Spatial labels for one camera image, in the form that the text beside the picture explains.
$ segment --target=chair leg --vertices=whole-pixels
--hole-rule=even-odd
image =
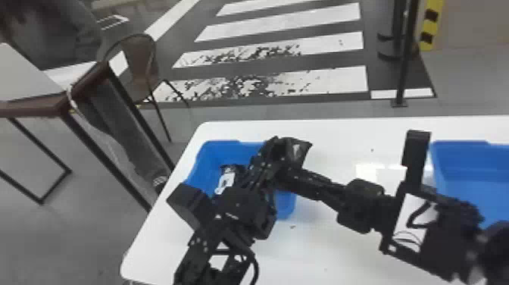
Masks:
[[[163,82],[166,83],[175,93],[176,93],[176,96],[180,98],[180,100],[182,100],[182,102],[184,102],[184,104],[186,104],[186,107],[187,108],[190,108],[189,107],[189,103],[187,102],[187,100],[184,98],[183,94],[177,90],[175,88],[175,86],[173,86],[173,84],[170,83],[170,81],[168,81],[168,79],[163,79]]]
[[[166,137],[168,138],[168,142],[171,143],[170,133],[168,132],[168,128],[166,127],[166,123],[164,123],[163,115],[161,114],[161,110],[159,109],[158,103],[155,101],[154,94],[150,92],[150,103],[153,104],[155,111],[158,113],[159,120],[161,120],[161,125],[163,126],[164,132],[166,133]]]

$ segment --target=shoe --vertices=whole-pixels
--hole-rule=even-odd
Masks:
[[[154,187],[155,192],[159,195],[163,192],[164,186],[166,186],[166,182],[168,181],[168,176],[159,176],[153,179],[152,186]]]

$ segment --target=black chair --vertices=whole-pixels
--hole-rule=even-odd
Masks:
[[[168,141],[171,142],[170,133],[164,123],[159,105],[155,101],[153,91],[161,83],[166,83],[176,93],[180,101],[186,104],[187,108],[189,107],[189,103],[184,99],[183,94],[168,80],[160,79],[159,68],[155,57],[156,44],[154,39],[144,33],[127,36],[114,43],[106,51],[103,60],[109,60],[118,47],[121,47],[132,75],[132,80],[126,86],[126,89],[130,91],[131,99],[135,104],[149,102],[154,106]]]

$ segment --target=table leg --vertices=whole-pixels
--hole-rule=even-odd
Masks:
[[[175,169],[175,164],[173,163],[173,161],[171,161],[171,158],[168,156],[168,154],[164,150],[164,148],[161,145],[161,143],[159,142],[158,138],[154,135],[154,132],[152,131],[150,126],[147,124],[147,121],[145,121],[145,118],[139,112],[138,108],[134,105],[133,100],[127,93],[126,89],[123,87],[122,83],[119,81],[118,77],[112,71],[112,69],[109,70],[108,79],[114,85],[115,90],[118,91],[123,102],[129,108],[129,110],[133,114],[134,118],[138,121],[140,127],[143,129],[143,131],[148,136],[148,138],[150,139],[150,141],[152,142],[152,144],[154,145],[156,150],[159,152],[159,155],[163,158],[163,161],[166,164],[166,166],[168,166],[168,168],[171,171],[173,171]]]
[[[134,185],[122,174],[122,172],[115,166],[111,159],[102,151],[102,149],[94,142],[89,134],[74,120],[69,112],[63,112],[61,119],[73,131],[73,133],[82,141],[83,144],[95,155],[95,157],[115,176],[115,178],[122,184],[127,192],[142,206],[147,212],[150,211],[151,206],[145,198],[138,192]]]
[[[49,150],[45,145],[42,144],[40,140],[36,138],[24,125],[22,125],[18,120],[13,117],[8,118],[8,120],[13,124],[23,135],[25,135],[29,140],[32,141],[36,146],[38,146],[47,156],[49,156],[56,164],[58,164],[64,171],[71,172],[70,168],[62,162],[61,159],[58,158],[51,150]]]
[[[45,146],[40,140],[36,138],[27,128],[25,128],[24,125],[22,125],[18,120],[14,119],[13,117],[8,118],[9,122],[13,124],[23,135],[25,135],[32,143],[34,143],[37,147],[39,147],[40,150],[42,150],[49,158],[51,158],[58,166],[60,166],[64,172],[60,174],[60,176],[57,178],[57,180],[52,184],[52,186],[42,195],[40,198],[32,193],[30,190],[28,190],[25,186],[18,183],[14,178],[10,177],[8,174],[6,174],[4,171],[0,170],[0,177],[7,181],[9,184],[11,184],[14,188],[16,188],[18,191],[23,193],[25,196],[33,200],[35,203],[39,205],[43,205],[46,198],[57,188],[58,184],[64,180],[65,177],[67,177],[69,174],[72,173],[72,170],[66,166],[64,162],[62,162],[61,159],[58,158],[58,156],[53,153],[51,150],[48,149],[47,146]]]
[[[0,177],[3,180],[7,181],[7,183],[11,184],[18,191],[23,193],[26,197],[30,198],[35,203],[42,205],[42,202],[40,201],[39,197],[37,197],[34,193],[30,192],[27,188],[25,188],[25,186],[19,184],[14,178],[10,177],[8,174],[6,174],[2,170],[0,170]]]

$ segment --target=small item in bin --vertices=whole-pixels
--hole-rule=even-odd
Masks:
[[[225,164],[221,165],[221,177],[219,183],[214,190],[216,195],[223,194],[225,188],[232,186],[242,175],[245,173],[244,165],[240,164]]]

